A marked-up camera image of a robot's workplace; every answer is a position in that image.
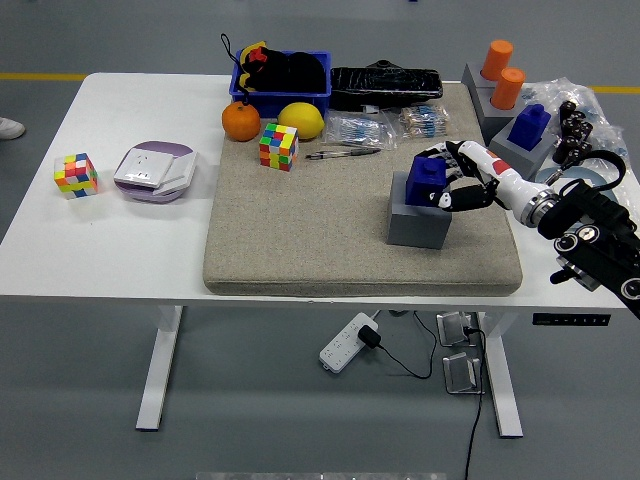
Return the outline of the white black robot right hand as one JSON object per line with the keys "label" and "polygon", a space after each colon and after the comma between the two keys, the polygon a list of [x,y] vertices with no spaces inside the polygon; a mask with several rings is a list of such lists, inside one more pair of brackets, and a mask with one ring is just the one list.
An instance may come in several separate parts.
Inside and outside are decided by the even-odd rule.
{"label": "white black robot right hand", "polygon": [[530,225],[534,211],[554,196],[548,185],[524,179],[506,161],[475,141],[446,141],[424,150],[423,154],[441,160],[451,158],[462,176],[479,181],[478,185],[431,193],[429,201],[444,211],[480,209],[496,202],[510,210],[520,223]]}

